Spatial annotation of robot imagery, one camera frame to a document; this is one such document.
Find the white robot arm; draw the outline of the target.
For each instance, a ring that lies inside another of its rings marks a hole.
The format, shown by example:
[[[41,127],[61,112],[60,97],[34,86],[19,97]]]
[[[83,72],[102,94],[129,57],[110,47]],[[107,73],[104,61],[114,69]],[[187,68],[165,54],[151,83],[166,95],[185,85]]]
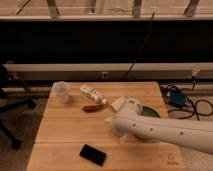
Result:
[[[120,137],[132,134],[213,154],[213,122],[149,117],[143,111],[140,101],[127,98],[108,124]]]

